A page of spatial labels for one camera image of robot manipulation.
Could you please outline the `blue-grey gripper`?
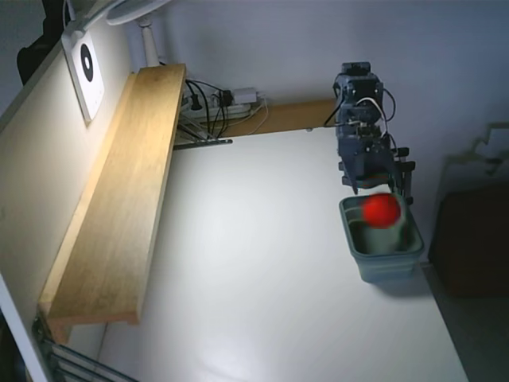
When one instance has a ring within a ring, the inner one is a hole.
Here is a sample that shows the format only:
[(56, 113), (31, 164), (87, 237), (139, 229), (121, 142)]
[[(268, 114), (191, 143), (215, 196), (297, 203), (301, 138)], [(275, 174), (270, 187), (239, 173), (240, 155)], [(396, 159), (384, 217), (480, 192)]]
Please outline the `blue-grey gripper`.
[(399, 194), (399, 174), (394, 171), (390, 138), (341, 136), (337, 139), (342, 183), (359, 192), (357, 178), (386, 178), (391, 193)]

